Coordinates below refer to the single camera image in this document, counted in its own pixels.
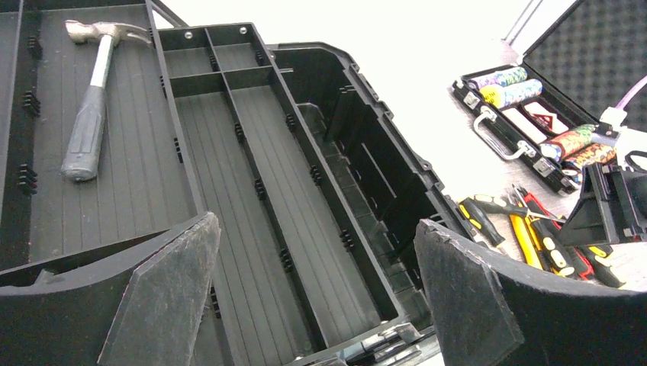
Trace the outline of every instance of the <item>hammer handle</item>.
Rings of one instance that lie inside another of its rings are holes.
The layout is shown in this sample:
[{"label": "hammer handle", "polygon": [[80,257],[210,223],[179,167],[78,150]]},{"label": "hammer handle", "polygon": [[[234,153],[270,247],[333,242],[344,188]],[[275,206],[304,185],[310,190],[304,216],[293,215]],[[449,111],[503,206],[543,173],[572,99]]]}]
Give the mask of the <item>hammer handle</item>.
[{"label": "hammer handle", "polygon": [[90,85],[76,115],[61,167],[65,177],[73,181],[89,181],[97,176],[104,124],[105,90]]}]

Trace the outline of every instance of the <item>foam padding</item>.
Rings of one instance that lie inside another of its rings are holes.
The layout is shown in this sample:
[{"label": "foam padding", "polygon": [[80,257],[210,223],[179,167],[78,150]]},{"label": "foam padding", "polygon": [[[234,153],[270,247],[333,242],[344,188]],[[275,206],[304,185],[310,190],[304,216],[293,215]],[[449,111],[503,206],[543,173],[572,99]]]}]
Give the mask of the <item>foam padding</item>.
[{"label": "foam padding", "polygon": [[[647,2],[584,1],[524,61],[599,118],[647,75]],[[629,127],[646,131],[647,88],[626,110]]]}]

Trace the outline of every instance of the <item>yellow tool handle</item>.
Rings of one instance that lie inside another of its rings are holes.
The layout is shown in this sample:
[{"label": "yellow tool handle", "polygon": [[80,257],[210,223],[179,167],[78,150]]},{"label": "yellow tool handle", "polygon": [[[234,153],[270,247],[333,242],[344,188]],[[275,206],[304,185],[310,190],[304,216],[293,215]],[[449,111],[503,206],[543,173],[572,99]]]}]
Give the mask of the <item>yellow tool handle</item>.
[{"label": "yellow tool handle", "polygon": [[545,257],[545,253],[543,251],[542,244],[539,242],[539,237],[537,236],[537,233],[535,233],[535,230],[530,225],[530,218],[526,217],[525,219],[523,219],[523,224],[526,227],[526,230],[528,230],[528,234],[530,234],[530,238],[535,247],[537,256],[539,257],[539,263],[542,264],[542,268],[544,269],[544,271],[550,271],[550,264],[548,262],[548,259],[546,259]]},{"label": "yellow tool handle", "polygon": [[539,261],[537,251],[535,250],[528,230],[526,230],[523,218],[510,215],[510,222],[512,223],[514,234],[517,236],[517,241],[519,242],[523,256],[526,258],[526,263],[534,268],[543,270],[542,263]]}]

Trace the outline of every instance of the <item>white plastic part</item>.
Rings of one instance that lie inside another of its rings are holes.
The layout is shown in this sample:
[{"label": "white plastic part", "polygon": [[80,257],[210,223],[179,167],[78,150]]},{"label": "white plastic part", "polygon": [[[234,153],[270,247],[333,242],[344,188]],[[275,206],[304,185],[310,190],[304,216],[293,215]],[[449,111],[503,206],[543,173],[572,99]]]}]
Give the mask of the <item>white plastic part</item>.
[{"label": "white plastic part", "polygon": [[[627,127],[618,129],[619,135],[616,141],[616,157],[618,165],[627,166],[626,155],[634,150],[645,151],[647,146],[647,133],[632,130]],[[634,162],[641,168],[647,169],[647,159],[639,156],[633,157]]]},{"label": "white plastic part", "polygon": [[626,112],[615,107],[608,107],[600,116],[600,122],[610,124],[614,129],[620,128],[620,124],[625,120]]}]

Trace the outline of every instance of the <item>toolbox latch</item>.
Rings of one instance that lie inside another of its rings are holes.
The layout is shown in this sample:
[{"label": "toolbox latch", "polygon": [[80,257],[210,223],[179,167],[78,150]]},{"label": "toolbox latch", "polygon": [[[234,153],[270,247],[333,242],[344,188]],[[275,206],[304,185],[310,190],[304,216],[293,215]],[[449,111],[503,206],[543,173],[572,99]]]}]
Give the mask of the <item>toolbox latch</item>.
[{"label": "toolbox latch", "polygon": [[537,162],[533,164],[533,168],[544,178],[555,171],[555,166],[546,158],[537,160]]}]

